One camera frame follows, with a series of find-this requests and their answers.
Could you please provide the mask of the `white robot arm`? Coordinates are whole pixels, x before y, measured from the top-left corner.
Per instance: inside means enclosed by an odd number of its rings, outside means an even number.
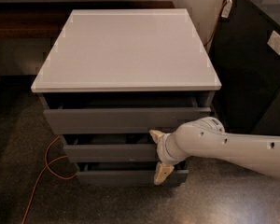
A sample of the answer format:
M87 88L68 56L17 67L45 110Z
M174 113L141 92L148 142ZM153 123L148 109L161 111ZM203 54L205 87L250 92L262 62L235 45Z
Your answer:
M160 161L154 183L162 184L174 166L190 156L219 159L280 179L280 136L226 133L214 117L180 125L172 133L151 130Z

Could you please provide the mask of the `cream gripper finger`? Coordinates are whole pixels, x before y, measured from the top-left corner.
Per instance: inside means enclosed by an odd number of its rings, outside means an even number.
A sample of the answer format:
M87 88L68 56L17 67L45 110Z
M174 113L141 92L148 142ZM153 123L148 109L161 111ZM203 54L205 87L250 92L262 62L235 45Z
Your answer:
M150 130L149 133L156 144L158 144L161 138L164 136L164 133L158 130Z
M162 184L173 170L174 166L172 164L158 162L156 166L156 173L154 174L154 184Z

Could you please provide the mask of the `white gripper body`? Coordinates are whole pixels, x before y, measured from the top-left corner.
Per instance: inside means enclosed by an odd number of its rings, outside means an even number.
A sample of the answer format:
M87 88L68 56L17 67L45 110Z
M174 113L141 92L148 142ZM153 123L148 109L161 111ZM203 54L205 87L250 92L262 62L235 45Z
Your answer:
M172 165L176 165L188 157L188 154L177 145L175 133L164 134L157 144L157 153L161 162Z

